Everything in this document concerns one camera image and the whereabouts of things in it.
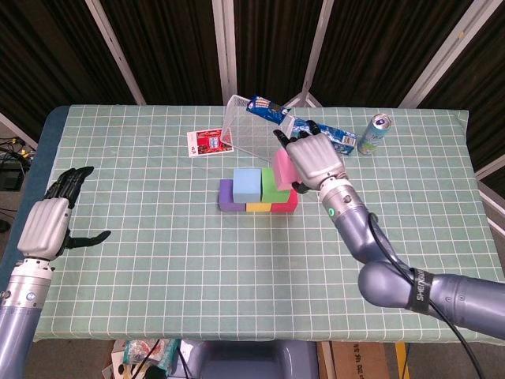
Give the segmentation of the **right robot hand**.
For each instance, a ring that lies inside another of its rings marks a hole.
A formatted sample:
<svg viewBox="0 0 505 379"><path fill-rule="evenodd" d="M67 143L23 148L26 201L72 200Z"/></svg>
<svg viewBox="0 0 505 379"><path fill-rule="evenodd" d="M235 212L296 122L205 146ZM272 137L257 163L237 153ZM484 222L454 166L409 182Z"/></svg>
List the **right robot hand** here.
<svg viewBox="0 0 505 379"><path fill-rule="evenodd" d="M292 187L299 194L319 191L329 178L347 178L344 163L331 140L313 120L308 120L308 124L309 133L302 130L298 137L288 138L280 129L273 130L297 171L299 179Z"/></svg>

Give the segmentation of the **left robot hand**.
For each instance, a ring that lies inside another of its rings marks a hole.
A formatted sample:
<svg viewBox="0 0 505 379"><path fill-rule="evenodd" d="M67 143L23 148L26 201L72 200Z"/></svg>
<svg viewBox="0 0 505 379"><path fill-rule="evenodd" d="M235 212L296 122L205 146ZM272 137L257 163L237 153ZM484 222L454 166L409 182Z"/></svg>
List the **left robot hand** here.
<svg viewBox="0 0 505 379"><path fill-rule="evenodd" d="M110 236L110 231L95 237L70 235L72 211L84 180L93 171L93 166L68 169L47 189L42 200L32 206L17 244L26 258L53 261L64 250L96 246Z"/></svg>

